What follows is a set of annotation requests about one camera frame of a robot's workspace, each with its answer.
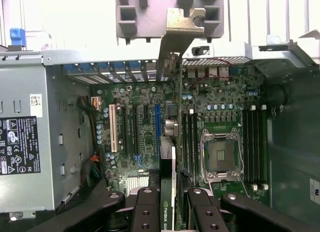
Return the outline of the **grey plastic parts rack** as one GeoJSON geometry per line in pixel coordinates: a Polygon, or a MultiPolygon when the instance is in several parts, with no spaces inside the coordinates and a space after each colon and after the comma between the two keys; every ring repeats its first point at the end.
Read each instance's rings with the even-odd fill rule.
{"type": "Polygon", "coordinates": [[[183,15],[190,9],[205,9],[205,17],[195,24],[204,27],[202,38],[224,34],[224,0],[115,0],[116,32],[124,39],[160,38],[166,32],[167,10],[178,8],[183,15]]]}

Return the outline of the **CPU socket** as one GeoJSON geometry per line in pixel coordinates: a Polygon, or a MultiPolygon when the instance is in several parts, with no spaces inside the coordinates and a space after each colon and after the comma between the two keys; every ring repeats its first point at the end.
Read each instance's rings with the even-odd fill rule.
{"type": "Polygon", "coordinates": [[[218,133],[209,132],[205,128],[199,140],[199,148],[203,181],[207,172],[238,170],[244,174],[242,139],[236,127],[229,132],[218,133]]]}

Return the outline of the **grey power supply unit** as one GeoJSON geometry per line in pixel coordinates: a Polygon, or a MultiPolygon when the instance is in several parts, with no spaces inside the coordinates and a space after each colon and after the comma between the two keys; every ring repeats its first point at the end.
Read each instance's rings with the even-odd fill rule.
{"type": "Polygon", "coordinates": [[[43,66],[0,69],[0,212],[34,217],[70,191],[63,83],[43,66]]]}

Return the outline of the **blue plastic case latch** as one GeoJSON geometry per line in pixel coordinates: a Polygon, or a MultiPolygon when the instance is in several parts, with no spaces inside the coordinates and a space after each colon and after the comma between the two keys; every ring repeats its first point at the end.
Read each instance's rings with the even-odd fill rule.
{"type": "Polygon", "coordinates": [[[11,28],[9,31],[12,46],[27,46],[26,31],[22,28],[11,28]]]}

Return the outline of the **open black PC case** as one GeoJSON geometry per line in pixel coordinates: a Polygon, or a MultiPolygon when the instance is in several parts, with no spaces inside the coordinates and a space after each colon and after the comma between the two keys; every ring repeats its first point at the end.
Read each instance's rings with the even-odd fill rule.
{"type": "MultiPolygon", "coordinates": [[[[38,211],[29,218],[0,212],[0,232],[27,232],[101,190],[114,190],[108,188],[102,173],[93,87],[150,79],[167,83],[159,78],[157,68],[160,46],[109,47],[101,51],[0,48],[0,69],[43,66],[63,80],[66,107],[62,119],[68,154],[65,169],[70,186],[68,195],[54,210],[38,211]]],[[[261,93],[266,104],[269,197],[265,205],[299,221],[300,232],[320,232],[320,63],[293,41],[252,47],[197,43],[194,39],[182,57],[182,76],[188,69],[218,66],[246,66],[264,76],[261,93]]],[[[177,225],[169,232],[197,232],[186,224],[181,176],[178,188],[177,225]]],[[[124,196],[130,196],[133,190],[124,196]]],[[[125,227],[112,230],[109,223],[98,232],[129,231],[125,227]]]]}

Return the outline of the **green motherboard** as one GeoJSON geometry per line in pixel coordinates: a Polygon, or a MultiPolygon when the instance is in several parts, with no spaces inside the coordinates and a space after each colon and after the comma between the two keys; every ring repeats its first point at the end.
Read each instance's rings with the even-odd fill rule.
{"type": "MultiPolygon", "coordinates": [[[[228,191],[269,202],[267,175],[266,109],[261,93],[264,76],[246,66],[188,69],[182,77],[181,161],[193,186],[228,191]],[[204,183],[201,176],[202,131],[229,132],[236,127],[243,148],[244,174],[239,181],[204,183]]],[[[160,105],[161,133],[164,105],[173,98],[171,83],[155,79],[138,83],[95,85],[96,140],[108,188],[129,194],[127,178],[149,176],[160,170],[160,143],[156,144],[155,104],[160,105]],[[109,105],[116,104],[117,152],[111,152],[109,105]]]]}

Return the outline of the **white expansion slot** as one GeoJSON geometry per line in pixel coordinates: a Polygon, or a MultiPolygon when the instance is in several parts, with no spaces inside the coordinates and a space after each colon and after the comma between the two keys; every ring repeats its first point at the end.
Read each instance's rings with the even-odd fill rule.
{"type": "Polygon", "coordinates": [[[110,146],[111,152],[118,151],[118,129],[117,129],[117,106],[109,105],[109,125],[110,125],[110,146]]]}

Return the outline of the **silver chipset heatsink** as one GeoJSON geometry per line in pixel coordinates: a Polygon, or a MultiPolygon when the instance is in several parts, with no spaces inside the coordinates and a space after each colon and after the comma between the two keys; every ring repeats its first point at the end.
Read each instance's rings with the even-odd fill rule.
{"type": "Polygon", "coordinates": [[[149,176],[134,176],[126,179],[127,191],[137,187],[147,187],[149,185],[149,176]]]}

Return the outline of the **blue expansion slot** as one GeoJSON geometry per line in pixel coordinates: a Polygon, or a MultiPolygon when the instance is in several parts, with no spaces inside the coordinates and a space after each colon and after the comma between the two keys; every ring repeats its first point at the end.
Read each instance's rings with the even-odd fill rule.
{"type": "Polygon", "coordinates": [[[161,123],[161,108],[159,104],[155,104],[155,135],[156,145],[159,146],[159,138],[162,134],[162,123],[161,123]]]}

